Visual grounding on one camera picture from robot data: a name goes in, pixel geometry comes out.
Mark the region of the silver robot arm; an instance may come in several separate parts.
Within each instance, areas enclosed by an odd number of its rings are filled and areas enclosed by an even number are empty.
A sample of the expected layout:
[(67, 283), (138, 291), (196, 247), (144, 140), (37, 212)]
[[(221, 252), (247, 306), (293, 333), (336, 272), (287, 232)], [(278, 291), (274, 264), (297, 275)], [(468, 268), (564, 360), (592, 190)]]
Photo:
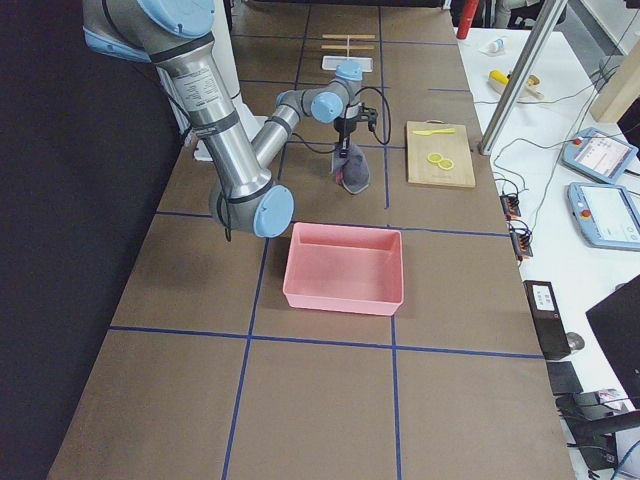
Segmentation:
[(294, 198), (275, 183), (269, 165), (303, 117), (330, 123), (358, 105), (361, 67), (347, 60), (328, 85), (282, 93), (274, 113), (250, 138), (215, 61), (213, 2), (85, 1), (82, 7), (91, 49), (168, 73), (219, 177), (210, 195), (212, 217), (228, 232), (282, 234), (292, 220)]

